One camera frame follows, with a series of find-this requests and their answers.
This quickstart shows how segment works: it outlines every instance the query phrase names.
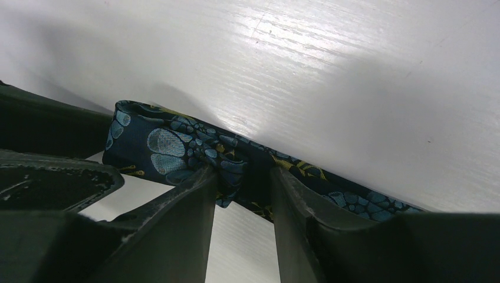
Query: navy blue fabric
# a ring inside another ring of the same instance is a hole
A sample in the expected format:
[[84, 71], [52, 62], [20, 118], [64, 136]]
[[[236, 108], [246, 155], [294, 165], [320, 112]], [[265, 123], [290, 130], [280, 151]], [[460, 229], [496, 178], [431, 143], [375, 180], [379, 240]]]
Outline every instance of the navy blue fabric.
[[221, 180], [219, 206], [236, 201], [270, 221], [268, 172], [274, 166], [289, 170], [332, 205], [367, 219], [385, 221], [396, 213], [420, 211], [230, 131], [135, 101], [116, 104], [103, 163], [124, 174], [173, 186], [203, 164], [211, 164]]

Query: patterned fabric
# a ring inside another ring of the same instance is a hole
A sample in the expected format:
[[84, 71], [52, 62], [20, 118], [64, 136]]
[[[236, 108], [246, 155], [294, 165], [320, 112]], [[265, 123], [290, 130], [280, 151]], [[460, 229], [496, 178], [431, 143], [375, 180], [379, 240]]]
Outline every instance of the patterned fabric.
[[176, 186], [203, 164], [221, 180], [217, 205], [233, 200], [272, 221], [269, 170], [281, 166], [332, 204], [374, 221], [416, 208], [342, 177], [189, 116], [119, 101], [103, 163], [122, 173]]

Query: yellow pattern detail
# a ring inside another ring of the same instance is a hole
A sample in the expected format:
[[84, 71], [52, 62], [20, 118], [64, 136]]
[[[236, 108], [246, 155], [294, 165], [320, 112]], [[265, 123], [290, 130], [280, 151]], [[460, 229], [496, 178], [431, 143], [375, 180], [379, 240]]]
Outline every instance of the yellow pattern detail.
[[300, 161], [299, 163], [297, 163], [297, 165], [296, 165], [296, 166], [300, 168], [300, 167], [302, 167], [304, 164], [305, 164], [305, 161]]
[[227, 155], [232, 155], [232, 157], [234, 157], [235, 152], [234, 152], [234, 150], [231, 150], [230, 152], [226, 152], [224, 155], [225, 155], [225, 156], [227, 156]]
[[142, 170], [139, 170], [139, 171], [135, 171], [135, 172], [131, 172], [131, 173], [126, 173], [125, 175], [129, 175], [129, 176], [144, 176], [144, 171]]
[[276, 165], [279, 165], [287, 170], [290, 170], [290, 168], [292, 168], [292, 166], [293, 166], [292, 163], [285, 161], [285, 160], [278, 160], [274, 155], [271, 155], [271, 156], [274, 159], [274, 162], [276, 163]]
[[118, 170], [123, 171], [123, 170], [135, 169], [135, 168], [136, 168], [136, 166], [135, 166], [135, 165], [130, 165], [130, 166], [127, 166], [127, 167], [120, 168], [120, 169], [118, 169]]
[[220, 153], [223, 153], [224, 152], [224, 146], [222, 144], [217, 144], [217, 146], [215, 147], [215, 150], [217, 150]]
[[310, 164], [309, 164], [309, 165], [306, 165], [306, 166], [302, 167], [301, 169], [302, 169], [302, 170], [307, 170], [307, 169], [309, 169], [309, 168], [316, 168], [316, 169], [318, 169], [318, 170], [320, 171], [320, 178], [321, 178], [321, 179], [323, 179], [323, 180], [326, 180], [326, 179], [327, 179], [327, 178], [325, 177], [325, 174], [323, 173], [323, 169], [321, 169], [321, 168], [319, 168], [319, 167], [317, 167], [317, 166], [314, 166], [314, 165], [310, 165]]
[[193, 117], [190, 117], [190, 116], [188, 116], [188, 115], [184, 115], [184, 114], [179, 113], [179, 112], [177, 112], [177, 111], [170, 110], [170, 109], [168, 109], [168, 108], [164, 108], [164, 107], [156, 107], [156, 106], [153, 106], [153, 105], [149, 105], [149, 107], [151, 107], [152, 109], [159, 109], [160, 111], [165, 112], [165, 113], [170, 113], [170, 114], [174, 114], [174, 115], [182, 116], [182, 117], [184, 117], [184, 118], [193, 119]]
[[264, 217], [264, 216], [266, 216], [264, 211], [267, 210], [267, 212], [269, 213], [269, 217], [271, 218], [271, 220], [273, 220], [274, 216], [272, 214], [270, 205], [267, 205], [265, 208], [262, 208], [256, 202], [251, 202], [251, 204], [255, 205], [258, 208], [261, 208], [261, 210], [252, 210], [253, 213], [257, 214], [260, 217]]

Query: white surface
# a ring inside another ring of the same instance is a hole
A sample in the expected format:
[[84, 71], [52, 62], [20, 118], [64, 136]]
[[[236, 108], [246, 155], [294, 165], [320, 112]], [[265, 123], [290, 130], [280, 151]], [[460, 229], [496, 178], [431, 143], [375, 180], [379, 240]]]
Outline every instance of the white surface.
[[0, 77], [98, 110], [154, 102], [423, 208], [499, 212], [498, 15], [497, 0], [0, 0]]
[[[102, 153], [89, 160], [101, 162]], [[125, 179], [123, 187], [80, 213], [97, 221], [111, 221], [173, 188], [122, 176]], [[206, 282], [278, 283], [273, 225], [237, 203], [226, 209], [215, 206]]]

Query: teal flower motif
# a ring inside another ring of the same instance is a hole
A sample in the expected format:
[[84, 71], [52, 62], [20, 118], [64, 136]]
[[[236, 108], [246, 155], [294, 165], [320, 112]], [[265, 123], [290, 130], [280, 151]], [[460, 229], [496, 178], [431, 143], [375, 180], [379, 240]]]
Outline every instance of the teal flower motif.
[[281, 152], [276, 152], [276, 155], [278, 157], [285, 158], [285, 159], [290, 157], [290, 155], [287, 155], [287, 154], [284, 154], [284, 153], [281, 153]]
[[181, 122], [177, 122], [177, 121], [174, 121], [174, 122], [171, 122], [170, 124], [170, 128], [172, 128], [172, 130], [177, 130], [178, 128], [180, 128], [182, 125]]
[[186, 151], [181, 139], [164, 129], [154, 129], [147, 137], [147, 146], [153, 152], [176, 157], [184, 156]]
[[200, 139], [201, 139], [204, 143], [208, 142], [209, 140], [213, 140], [213, 137], [211, 137], [211, 136], [209, 136], [209, 135], [207, 135], [207, 134], [204, 134], [204, 133], [203, 133], [203, 132], [201, 132], [201, 131], [197, 132], [197, 134], [198, 134], [198, 137], [200, 137]]
[[184, 160], [170, 155], [153, 154], [151, 155], [151, 162], [153, 163], [156, 171], [158, 171], [161, 175], [186, 169], [186, 163]]
[[250, 141], [250, 144], [251, 144], [251, 145], [253, 145], [253, 146], [255, 146], [256, 148], [258, 148], [258, 149], [260, 149], [260, 150], [264, 151], [264, 146], [261, 146], [261, 145], [260, 145], [260, 144], [258, 144], [258, 143], [254, 143], [253, 141]]
[[121, 134], [123, 134], [124, 127], [127, 127], [131, 122], [130, 115], [116, 110], [113, 116], [113, 121], [111, 122], [111, 127], [108, 133], [108, 138], [106, 140], [106, 150], [109, 150], [113, 146], [114, 140], [118, 139]]
[[239, 135], [236, 135], [236, 138], [238, 140], [240, 140], [241, 142], [244, 142], [244, 143], [250, 143], [250, 140], [247, 139], [246, 137], [242, 137], [242, 136], [239, 136]]
[[331, 192], [322, 197], [343, 209], [375, 221], [386, 221], [392, 217], [394, 212], [394, 208], [389, 207], [389, 202], [385, 201], [386, 197], [381, 198], [380, 194], [375, 192], [367, 195], [370, 200], [351, 192]]
[[205, 150], [205, 154], [208, 157], [217, 158], [217, 151], [215, 151], [215, 149], [207, 149], [207, 150]]
[[229, 144], [232, 147], [236, 147], [238, 145], [238, 140], [234, 139], [233, 137], [228, 137], [224, 135], [220, 135], [219, 139], [226, 144]]
[[190, 135], [188, 135], [188, 134], [183, 134], [183, 133], [178, 133], [178, 132], [176, 132], [175, 134], [176, 134], [178, 137], [180, 137], [180, 139], [181, 139], [183, 142], [185, 142], [185, 143], [188, 143], [188, 142], [190, 142], [190, 141], [193, 139], [193, 137], [192, 137], [192, 136], [190, 136]]

